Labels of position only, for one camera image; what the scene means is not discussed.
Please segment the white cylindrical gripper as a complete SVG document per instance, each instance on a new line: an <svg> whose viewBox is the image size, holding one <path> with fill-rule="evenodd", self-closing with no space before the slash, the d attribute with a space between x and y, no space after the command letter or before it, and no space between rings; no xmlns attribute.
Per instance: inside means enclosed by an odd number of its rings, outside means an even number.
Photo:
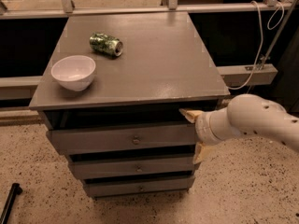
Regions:
<svg viewBox="0 0 299 224"><path fill-rule="evenodd" d="M216 134L214 134L210 119L220 114L220 110L203 112L202 110L194 110L189 108L181 108L180 114L190 123L195 123L195 130L199 140L195 145L195 151L192 159L193 164L202 162L208 154L207 146L214 146L222 142Z"/></svg>

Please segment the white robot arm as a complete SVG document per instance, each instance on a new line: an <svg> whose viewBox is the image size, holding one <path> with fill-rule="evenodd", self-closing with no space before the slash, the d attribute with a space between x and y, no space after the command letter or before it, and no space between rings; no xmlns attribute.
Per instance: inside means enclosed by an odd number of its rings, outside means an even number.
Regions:
<svg viewBox="0 0 299 224"><path fill-rule="evenodd" d="M219 110L181 108L179 112L195 125L198 135L194 164L202 162L213 146L233 138L261 136L299 151L299 118L288 114L282 105L257 95L237 95Z"/></svg>

